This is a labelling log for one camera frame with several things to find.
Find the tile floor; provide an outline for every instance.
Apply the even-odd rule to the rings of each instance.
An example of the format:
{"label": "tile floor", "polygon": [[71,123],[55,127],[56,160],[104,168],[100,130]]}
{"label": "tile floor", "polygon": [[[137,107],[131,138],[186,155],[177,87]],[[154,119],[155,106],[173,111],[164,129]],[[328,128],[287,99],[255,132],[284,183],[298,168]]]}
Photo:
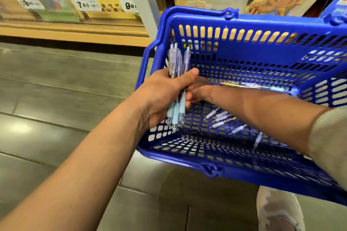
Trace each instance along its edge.
{"label": "tile floor", "polygon": [[[141,58],[0,43],[0,218],[130,95]],[[257,230],[258,186],[133,155],[98,228]],[[307,231],[345,230],[347,208],[299,196]]]}

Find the shoe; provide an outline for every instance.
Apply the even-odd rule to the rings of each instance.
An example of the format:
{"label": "shoe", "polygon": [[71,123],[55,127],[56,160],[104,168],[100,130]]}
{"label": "shoe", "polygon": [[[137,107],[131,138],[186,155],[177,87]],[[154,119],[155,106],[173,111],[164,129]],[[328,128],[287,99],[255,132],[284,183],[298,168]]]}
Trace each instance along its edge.
{"label": "shoe", "polygon": [[304,215],[293,193],[260,186],[257,212],[259,231],[305,231]]}

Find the person's right hand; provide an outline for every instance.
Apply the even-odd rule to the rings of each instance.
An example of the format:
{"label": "person's right hand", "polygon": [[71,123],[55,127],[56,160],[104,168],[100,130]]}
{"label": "person's right hand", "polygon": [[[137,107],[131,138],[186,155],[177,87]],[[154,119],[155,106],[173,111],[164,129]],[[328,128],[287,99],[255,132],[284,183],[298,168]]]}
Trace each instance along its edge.
{"label": "person's right hand", "polygon": [[197,76],[193,83],[187,88],[188,91],[186,92],[186,108],[189,109],[192,103],[206,100],[206,95],[209,94],[211,87],[212,85],[207,78]]}

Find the bundle of pens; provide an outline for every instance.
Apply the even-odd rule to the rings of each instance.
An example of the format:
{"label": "bundle of pens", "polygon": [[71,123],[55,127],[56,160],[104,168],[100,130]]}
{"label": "bundle of pens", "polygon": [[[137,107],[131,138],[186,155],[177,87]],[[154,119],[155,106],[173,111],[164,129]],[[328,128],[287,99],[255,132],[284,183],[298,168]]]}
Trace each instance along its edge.
{"label": "bundle of pens", "polygon": [[[212,126],[210,126],[210,128],[215,129],[219,126],[224,126],[224,125],[228,124],[229,122],[237,119],[236,117],[231,117],[232,114],[228,113],[227,111],[223,111],[219,114],[216,114],[219,110],[220,110],[220,108],[218,107],[206,115],[205,119],[209,119],[213,115],[215,115],[213,117],[214,120],[212,121],[212,122],[214,122],[214,124],[212,124]],[[229,133],[229,135],[234,135],[234,134],[238,133],[239,131],[243,130],[246,126],[247,126],[247,124],[244,124],[244,125],[241,125],[241,126],[235,128],[234,130],[232,130],[231,133]],[[259,142],[261,141],[263,135],[264,135],[264,133],[262,133],[262,132],[260,132],[258,134],[258,136],[254,142],[254,145],[253,145],[253,150],[255,150],[258,147]]]}
{"label": "bundle of pens", "polygon": [[[169,62],[169,76],[170,78],[177,78],[180,75],[189,71],[190,64],[190,47],[184,52],[184,57],[182,58],[182,53],[178,48],[178,44],[171,44],[168,52],[168,62]],[[184,124],[186,115],[186,89],[183,89],[178,95],[175,102],[173,102],[168,111],[166,122],[168,126],[172,125],[172,131],[176,132],[178,124]]]}

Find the basket handle hinge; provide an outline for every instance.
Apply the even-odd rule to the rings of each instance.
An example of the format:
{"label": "basket handle hinge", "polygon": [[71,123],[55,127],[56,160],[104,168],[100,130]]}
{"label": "basket handle hinge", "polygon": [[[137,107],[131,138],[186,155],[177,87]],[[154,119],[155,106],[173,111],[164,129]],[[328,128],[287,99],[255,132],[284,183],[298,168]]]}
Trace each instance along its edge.
{"label": "basket handle hinge", "polygon": [[342,23],[347,23],[347,14],[341,16],[332,16],[328,14],[323,18],[323,21],[324,23],[330,23],[332,26],[339,26]]}
{"label": "basket handle hinge", "polygon": [[228,13],[228,14],[225,14],[225,17],[224,17],[226,20],[238,19],[238,17],[239,17],[239,10],[238,9],[228,8],[226,13]]}
{"label": "basket handle hinge", "polygon": [[202,163],[202,171],[205,173],[210,178],[215,178],[217,176],[222,176],[223,174],[223,169],[216,166],[215,164],[205,164]]}

